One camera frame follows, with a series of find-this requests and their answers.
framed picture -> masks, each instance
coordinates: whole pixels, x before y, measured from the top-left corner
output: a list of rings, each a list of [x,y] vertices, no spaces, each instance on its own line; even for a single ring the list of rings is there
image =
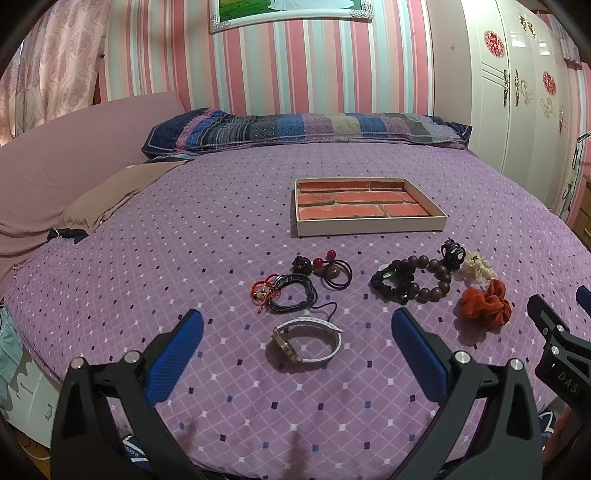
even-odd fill
[[[211,32],[293,18],[372,21],[372,0],[210,0]]]

blue gripper pad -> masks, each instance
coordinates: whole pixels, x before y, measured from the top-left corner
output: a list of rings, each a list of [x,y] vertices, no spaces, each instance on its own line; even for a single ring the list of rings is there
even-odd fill
[[[425,333],[405,309],[398,309],[394,312],[392,315],[394,341],[404,355],[425,396],[430,401],[443,404],[447,400],[449,375],[425,340],[425,335],[433,334]]]
[[[202,338],[203,317],[193,312],[148,371],[145,395],[152,406],[168,399]]]
[[[587,315],[591,317],[591,291],[585,285],[577,288],[577,303],[582,306]]]

watch face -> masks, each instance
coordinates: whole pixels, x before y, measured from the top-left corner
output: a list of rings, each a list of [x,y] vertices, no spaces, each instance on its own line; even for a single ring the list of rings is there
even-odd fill
[[[275,340],[275,343],[279,345],[279,348],[281,348],[283,353],[291,362],[294,362],[295,364],[301,362],[301,358],[297,355],[296,349],[294,349],[291,346],[291,343],[289,343],[281,336],[279,330],[274,329],[271,337],[273,338],[273,340]]]

metal screw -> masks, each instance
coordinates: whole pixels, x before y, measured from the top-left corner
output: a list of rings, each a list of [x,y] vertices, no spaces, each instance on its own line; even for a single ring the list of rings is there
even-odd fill
[[[70,366],[72,368],[76,368],[77,370],[79,368],[82,368],[82,366],[84,365],[84,359],[81,356],[76,357],[74,360],[72,360]]]
[[[134,364],[139,360],[140,354],[135,350],[127,352],[124,356],[124,360],[129,364]]]
[[[464,352],[463,350],[456,352],[455,358],[456,361],[461,364],[466,364],[472,359],[472,357],[470,357],[470,354],[468,352]]]
[[[513,370],[521,370],[523,368],[523,362],[521,360],[519,360],[518,358],[512,358],[511,361],[509,362],[509,365],[511,366],[511,368]]]

red flower decal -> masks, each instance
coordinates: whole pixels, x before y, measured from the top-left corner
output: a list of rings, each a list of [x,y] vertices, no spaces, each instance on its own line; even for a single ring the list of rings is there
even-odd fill
[[[486,48],[497,58],[501,58],[505,55],[505,44],[497,35],[491,30],[486,30],[484,32],[484,43],[486,44]]]
[[[544,76],[542,77],[544,81],[544,87],[546,87],[546,91],[550,95],[556,94],[556,82],[552,78],[552,75],[549,72],[544,72]]]

